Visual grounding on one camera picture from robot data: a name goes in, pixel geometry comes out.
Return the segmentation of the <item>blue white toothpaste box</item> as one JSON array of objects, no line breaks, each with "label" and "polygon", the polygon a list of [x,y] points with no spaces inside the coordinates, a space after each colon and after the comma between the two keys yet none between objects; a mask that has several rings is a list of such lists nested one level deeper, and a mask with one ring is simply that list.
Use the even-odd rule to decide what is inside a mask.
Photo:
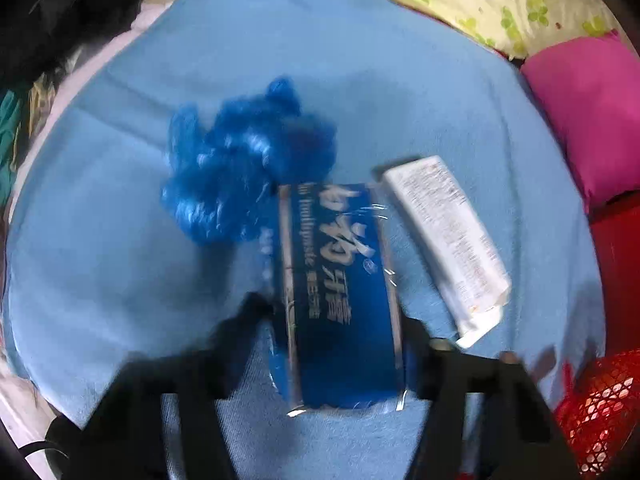
[{"label": "blue white toothpaste box", "polygon": [[389,215],[372,184],[304,183],[278,192],[262,251],[274,307],[270,375],[291,416],[405,406]]}]

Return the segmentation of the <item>magenta pillow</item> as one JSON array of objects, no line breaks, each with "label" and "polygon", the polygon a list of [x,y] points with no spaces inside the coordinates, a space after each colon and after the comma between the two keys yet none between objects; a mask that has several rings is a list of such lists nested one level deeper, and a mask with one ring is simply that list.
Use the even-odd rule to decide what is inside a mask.
[{"label": "magenta pillow", "polygon": [[617,32],[580,37],[521,67],[590,214],[639,188],[639,58]]}]

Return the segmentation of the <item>black clothes pile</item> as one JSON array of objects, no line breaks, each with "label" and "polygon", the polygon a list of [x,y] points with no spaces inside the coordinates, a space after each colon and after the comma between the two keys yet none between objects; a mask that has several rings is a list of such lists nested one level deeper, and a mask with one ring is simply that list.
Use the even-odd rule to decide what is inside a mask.
[{"label": "black clothes pile", "polygon": [[1,0],[1,85],[33,81],[85,41],[113,37],[142,0]]}]

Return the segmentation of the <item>blue plastic bag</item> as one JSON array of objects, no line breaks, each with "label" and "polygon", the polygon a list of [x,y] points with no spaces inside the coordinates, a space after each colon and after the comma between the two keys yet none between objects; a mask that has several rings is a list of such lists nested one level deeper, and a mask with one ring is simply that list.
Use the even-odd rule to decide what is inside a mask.
[{"label": "blue plastic bag", "polygon": [[277,78],[224,102],[210,128],[194,105],[172,115],[160,201],[195,243],[247,242],[269,223],[279,186],[326,180],[336,153],[334,123],[303,110],[292,81]]}]

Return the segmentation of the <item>red Nilrich paper bag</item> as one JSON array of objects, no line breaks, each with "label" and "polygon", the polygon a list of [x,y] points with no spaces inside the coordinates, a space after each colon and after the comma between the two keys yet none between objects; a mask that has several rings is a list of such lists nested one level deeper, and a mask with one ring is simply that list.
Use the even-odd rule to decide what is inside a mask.
[{"label": "red Nilrich paper bag", "polygon": [[639,349],[639,193],[622,195],[590,220],[604,297],[606,350]]}]

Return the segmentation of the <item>light blue towel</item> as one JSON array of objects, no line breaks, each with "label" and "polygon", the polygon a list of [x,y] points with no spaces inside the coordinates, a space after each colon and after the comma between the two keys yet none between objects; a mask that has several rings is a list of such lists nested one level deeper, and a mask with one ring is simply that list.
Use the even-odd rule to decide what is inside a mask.
[{"label": "light blue towel", "polygon": [[604,344],[521,73],[390,0],[176,0],[58,118],[9,232],[69,479],[575,479]]}]

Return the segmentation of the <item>white long medicine box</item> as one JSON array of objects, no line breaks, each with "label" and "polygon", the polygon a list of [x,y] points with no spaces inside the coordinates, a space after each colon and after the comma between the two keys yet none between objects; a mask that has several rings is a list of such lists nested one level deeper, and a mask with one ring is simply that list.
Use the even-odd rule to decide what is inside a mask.
[{"label": "white long medicine box", "polygon": [[438,156],[382,173],[382,183],[424,250],[434,283],[469,349],[502,320],[512,283],[458,180]]}]

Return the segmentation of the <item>red plastic mesh basket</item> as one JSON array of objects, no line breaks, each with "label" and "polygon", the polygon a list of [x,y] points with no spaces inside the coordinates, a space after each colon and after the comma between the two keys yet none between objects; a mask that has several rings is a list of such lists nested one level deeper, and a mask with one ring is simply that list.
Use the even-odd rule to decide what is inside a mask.
[{"label": "red plastic mesh basket", "polygon": [[604,356],[575,374],[562,366],[563,399],[554,411],[583,479],[603,479],[631,449],[639,429],[639,352]]}]

